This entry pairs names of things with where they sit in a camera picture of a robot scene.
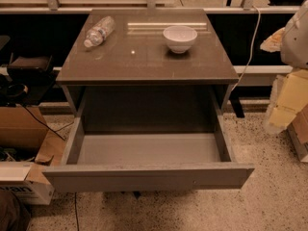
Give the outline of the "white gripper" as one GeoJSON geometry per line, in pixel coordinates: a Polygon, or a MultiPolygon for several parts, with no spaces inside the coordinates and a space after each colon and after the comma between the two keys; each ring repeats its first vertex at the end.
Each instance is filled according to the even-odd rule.
{"type": "Polygon", "coordinates": [[[277,75],[269,102],[263,125],[267,133],[279,134],[308,104],[308,70],[300,69],[287,76],[277,75]]]}

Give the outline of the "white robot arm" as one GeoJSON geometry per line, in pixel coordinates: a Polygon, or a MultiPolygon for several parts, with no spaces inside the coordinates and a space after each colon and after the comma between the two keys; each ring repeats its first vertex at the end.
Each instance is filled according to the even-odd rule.
{"type": "Polygon", "coordinates": [[[266,111],[265,130],[279,134],[308,104],[308,1],[260,48],[270,53],[280,51],[281,61],[293,68],[286,77],[276,77],[266,111]]]}

